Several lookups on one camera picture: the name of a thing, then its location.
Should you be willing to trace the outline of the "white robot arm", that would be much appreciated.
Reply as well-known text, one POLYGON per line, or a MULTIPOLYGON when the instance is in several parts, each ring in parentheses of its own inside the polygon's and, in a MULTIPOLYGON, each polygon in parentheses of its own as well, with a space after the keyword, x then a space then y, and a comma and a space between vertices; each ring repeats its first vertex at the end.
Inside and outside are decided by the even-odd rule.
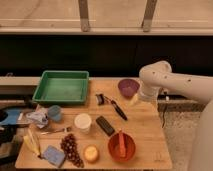
POLYGON ((167 61, 143 66, 140 88, 131 100, 156 102, 161 88, 205 104, 194 138, 187 171, 213 171, 213 76, 173 73, 167 61))

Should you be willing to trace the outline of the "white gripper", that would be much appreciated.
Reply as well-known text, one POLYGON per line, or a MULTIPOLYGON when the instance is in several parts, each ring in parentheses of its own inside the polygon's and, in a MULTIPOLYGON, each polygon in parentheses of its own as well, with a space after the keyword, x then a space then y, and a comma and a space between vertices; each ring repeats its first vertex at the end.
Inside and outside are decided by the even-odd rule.
MULTIPOLYGON (((142 85, 139 90, 139 96, 140 96, 140 99, 143 101, 149 101, 149 102, 156 101, 158 97, 158 92, 159 92, 158 88, 142 85)), ((139 101, 139 96, 138 94, 135 94, 132 97, 130 101, 130 106, 134 106, 135 104, 137 104, 137 102, 139 101)))

